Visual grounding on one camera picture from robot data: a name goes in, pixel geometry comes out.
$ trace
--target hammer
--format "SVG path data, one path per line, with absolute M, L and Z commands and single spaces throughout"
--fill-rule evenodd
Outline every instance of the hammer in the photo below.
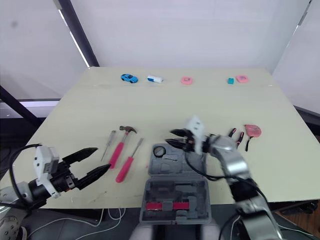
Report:
M 122 149 L 124 149 L 125 141 L 126 141 L 128 134 L 130 132 L 137 133 L 136 130 L 132 126 L 120 126 L 119 130 L 121 130 L 121 131 L 125 130 L 125 133 L 124 133 L 124 136 L 123 136 L 121 142 L 119 142 L 119 144 L 116 146 L 116 148 L 112 154 L 112 157 L 109 161 L 109 164 L 111 164 L 111 166 L 110 166 L 111 169 L 114 169 L 116 166 L 116 162 L 122 152 Z

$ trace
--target beige tabletop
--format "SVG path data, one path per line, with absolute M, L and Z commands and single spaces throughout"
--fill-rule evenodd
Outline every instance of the beige tabletop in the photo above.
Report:
M 137 76 L 138 83 L 122 81 L 123 73 Z M 240 74 L 247 75 L 249 82 L 227 84 L 229 77 Z M 162 77 L 164 81 L 149 82 L 147 75 Z M 182 76 L 192 77 L 194 83 L 181 84 Z M 266 70 L 91 67 L 61 99 L 29 144 L 56 147 L 61 158 L 82 148 L 98 147 L 88 159 L 71 166 L 73 174 L 81 178 L 108 163 L 124 134 L 118 131 L 120 125 L 134 127 L 137 134 L 129 135 L 115 169 L 81 191 L 73 189 L 57 199 L 48 199 L 44 207 L 140 207 L 145 182 L 150 177 L 152 145 L 174 137 L 170 130 L 183 128 L 186 119 L 193 115 L 202 120 L 206 133 L 227 135 L 232 128 L 244 131 L 244 124 L 262 129 L 262 135 L 251 140 L 248 152 L 245 135 L 239 151 L 270 202 L 320 199 L 320 145 Z M 117 130 L 115 141 L 106 153 L 106 160 L 101 162 L 112 130 Z M 141 137 L 144 142 L 126 179 L 116 183 L 121 166 Z M 28 149 L 15 161 L 17 182 L 29 182 L 36 177 L 34 155 L 35 150 Z M 207 157 L 207 169 L 209 174 L 222 174 L 219 161 L 211 156 Z M 6 174 L 1 187 L 9 185 Z M 225 180 L 209 182 L 209 191 L 211 204 L 234 202 Z

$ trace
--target pink screwdriver handle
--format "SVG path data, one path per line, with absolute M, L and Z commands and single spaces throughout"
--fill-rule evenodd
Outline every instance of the pink screwdriver handle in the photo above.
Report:
M 115 168 L 116 162 L 121 154 L 122 149 L 124 148 L 124 145 L 125 145 L 124 142 L 119 142 L 118 146 L 116 146 L 116 148 L 112 154 L 112 157 L 109 161 L 109 164 L 111 164 L 111 166 L 110 166 L 111 169 Z
M 121 183 L 127 176 L 127 173 L 129 172 L 131 163 L 133 162 L 134 158 L 132 156 L 128 157 L 126 162 L 123 164 L 120 172 L 118 173 L 118 176 L 116 176 L 115 181 L 117 183 Z

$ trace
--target red pliers handle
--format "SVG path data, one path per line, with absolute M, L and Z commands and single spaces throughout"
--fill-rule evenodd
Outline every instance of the red pliers handle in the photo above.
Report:
M 233 129 L 231 130 L 231 132 L 229 133 L 228 137 L 231 138 L 236 131 L 237 131 L 237 129 L 236 129 L 236 128 L 233 128 Z M 242 131 L 242 132 L 240 133 L 240 136 L 239 136 L 238 140 L 235 142 L 237 148 L 238 148 L 238 146 L 240 145 L 240 143 L 242 142 L 242 140 L 244 139 L 244 135 L 245 135 L 245 133 Z

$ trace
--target tool case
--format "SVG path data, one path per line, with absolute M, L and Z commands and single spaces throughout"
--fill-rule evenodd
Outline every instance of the tool case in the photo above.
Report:
M 148 173 L 140 211 L 140 222 L 157 225 L 207 224 L 211 222 L 211 207 L 207 179 L 193 171 L 192 166 L 206 172 L 206 155 L 185 153 L 169 144 L 153 145 L 165 148 L 166 154 L 156 157 L 151 151 Z

